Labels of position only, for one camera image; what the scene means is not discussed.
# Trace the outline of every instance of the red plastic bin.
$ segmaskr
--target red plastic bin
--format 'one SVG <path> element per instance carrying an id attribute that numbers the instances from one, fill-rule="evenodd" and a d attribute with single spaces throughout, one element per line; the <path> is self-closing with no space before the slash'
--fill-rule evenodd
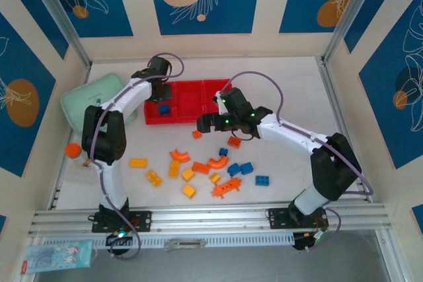
<path id="1" fill-rule="evenodd" d="M 206 79 L 203 81 L 168 82 L 171 87 L 172 99 L 156 104 L 144 103 L 144 117 L 147 125 L 164 123 L 195 122 L 198 117 L 208 112 L 217 112 L 213 96 L 221 90 L 229 79 Z M 160 115 L 159 105 L 167 104 L 170 112 Z"/>

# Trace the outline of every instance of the orange bottle cap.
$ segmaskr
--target orange bottle cap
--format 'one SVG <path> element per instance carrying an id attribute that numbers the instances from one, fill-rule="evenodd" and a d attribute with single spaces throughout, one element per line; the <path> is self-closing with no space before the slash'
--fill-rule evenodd
<path id="1" fill-rule="evenodd" d="M 82 153 L 82 148 L 79 144 L 72 142 L 66 146 L 65 153 L 69 158 L 74 159 Z"/>

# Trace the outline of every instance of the orange curved pipe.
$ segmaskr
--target orange curved pipe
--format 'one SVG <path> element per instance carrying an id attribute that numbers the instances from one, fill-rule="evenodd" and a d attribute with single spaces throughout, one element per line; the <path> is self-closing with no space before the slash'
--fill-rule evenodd
<path id="1" fill-rule="evenodd" d="M 225 165 L 229 162 L 229 158 L 225 155 L 222 155 L 219 160 L 210 159 L 207 163 L 210 168 L 214 168 L 216 170 L 225 167 Z"/>
<path id="2" fill-rule="evenodd" d="M 191 160 L 190 155 L 188 152 L 179 153 L 178 149 L 175 149 L 174 151 L 170 152 L 172 159 L 177 160 L 179 162 L 188 162 Z"/>

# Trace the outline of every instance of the yellow block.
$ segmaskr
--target yellow block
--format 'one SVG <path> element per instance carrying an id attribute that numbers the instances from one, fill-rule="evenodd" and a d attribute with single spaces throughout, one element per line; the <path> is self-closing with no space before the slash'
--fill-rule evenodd
<path id="1" fill-rule="evenodd" d="M 146 168 L 147 163 L 147 159 L 130 159 L 130 167 L 132 168 Z"/>
<path id="2" fill-rule="evenodd" d="M 171 178 L 178 177 L 178 174 L 179 174 L 179 164 L 180 164 L 179 161 L 176 161 L 176 160 L 173 160 L 171 162 L 171 168 L 169 170 L 169 176 Z"/>
<path id="3" fill-rule="evenodd" d="M 187 168 L 183 173 L 182 173 L 182 178 L 186 181 L 191 180 L 193 177 L 195 177 L 196 173 L 192 170 L 192 168 Z"/>
<path id="4" fill-rule="evenodd" d="M 220 175 L 218 173 L 213 173 L 209 179 L 216 184 L 220 180 Z"/>
<path id="5" fill-rule="evenodd" d="M 161 183 L 161 178 L 153 171 L 150 170 L 147 174 L 146 174 L 147 178 L 149 179 L 149 181 L 151 183 L 153 183 L 154 186 L 158 186 Z"/>
<path id="6" fill-rule="evenodd" d="M 182 192 L 188 196 L 189 198 L 192 198 L 196 194 L 196 189 L 193 188 L 191 185 L 185 185 L 182 189 Z"/>

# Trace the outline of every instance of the toy block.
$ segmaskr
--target toy block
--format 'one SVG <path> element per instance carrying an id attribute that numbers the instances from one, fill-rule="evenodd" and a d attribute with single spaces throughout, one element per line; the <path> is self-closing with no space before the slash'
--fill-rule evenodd
<path id="1" fill-rule="evenodd" d="M 252 167 L 251 162 L 247 162 L 241 165 L 241 174 L 250 174 L 254 171 L 254 168 Z"/>
<path id="2" fill-rule="evenodd" d="M 227 144 L 238 149 L 241 145 L 241 140 L 230 136 L 229 140 L 227 141 Z"/>
<path id="3" fill-rule="evenodd" d="M 154 186 L 158 186 L 161 183 L 161 178 L 153 171 L 150 170 L 147 174 L 146 174 L 148 180 L 153 183 Z"/>
<path id="4" fill-rule="evenodd" d="M 218 170 L 220 168 L 224 168 L 228 162 L 229 162 L 229 158 L 225 155 L 222 155 L 219 160 L 210 159 L 207 165 L 210 168 L 214 168 L 215 170 Z"/>
<path id="5" fill-rule="evenodd" d="M 180 162 L 177 161 L 177 160 L 173 160 L 171 162 L 171 168 L 169 169 L 169 176 L 171 178 L 178 177 L 178 174 L 179 174 L 179 165 L 180 165 Z"/>
<path id="6" fill-rule="evenodd" d="M 178 149 L 175 149 L 174 151 L 170 152 L 172 159 L 177 160 L 179 162 L 188 162 L 191 160 L 190 155 L 188 152 L 179 153 Z"/>
<path id="7" fill-rule="evenodd" d="M 241 167 L 238 165 L 238 163 L 232 164 L 229 168 L 227 168 L 227 172 L 232 177 L 238 173 L 240 173 Z"/>
<path id="8" fill-rule="evenodd" d="M 209 179 L 216 185 L 216 183 L 220 180 L 220 175 L 218 173 L 213 173 Z"/>
<path id="9" fill-rule="evenodd" d="M 188 184 L 184 186 L 184 188 L 182 189 L 182 192 L 189 198 L 192 198 L 194 195 L 196 195 L 196 189 Z"/>
<path id="10" fill-rule="evenodd" d="M 220 148 L 219 150 L 219 156 L 225 155 L 227 156 L 228 150 L 225 148 Z"/>
<path id="11" fill-rule="evenodd" d="M 213 196 L 219 196 L 221 199 L 223 199 L 223 194 L 226 194 L 231 190 L 239 191 L 239 186 L 241 186 L 241 180 L 239 178 L 232 178 L 223 184 L 215 186 L 211 194 Z"/>
<path id="12" fill-rule="evenodd" d="M 131 168 L 146 168 L 148 160 L 147 159 L 130 159 Z"/>
<path id="13" fill-rule="evenodd" d="M 200 172 L 203 174 L 208 174 L 210 171 L 210 167 L 208 165 L 199 162 L 194 162 L 194 164 L 192 165 L 192 169 L 196 172 Z"/>
<path id="14" fill-rule="evenodd" d="M 263 175 L 256 176 L 256 185 L 257 186 L 269 186 L 269 177 Z"/>
<path id="15" fill-rule="evenodd" d="M 201 138 L 203 135 L 201 134 L 201 132 L 199 132 L 198 130 L 193 131 L 192 132 L 192 136 L 194 137 L 194 139 L 199 139 Z"/>
<path id="16" fill-rule="evenodd" d="M 182 173 L 182 178 L 186 181 L 189 181 L 195 177 L 195 175 L 196 173 L 191 168 L 188 168 Z"/>
<path id="17" fill-rule="evenodd" d="M 159 106 L 159 112 L 160 112 L 160 115 L 165 115 L 171 112 L 171 109 L 169 108 L 168 104 L 163 104 Z"/>

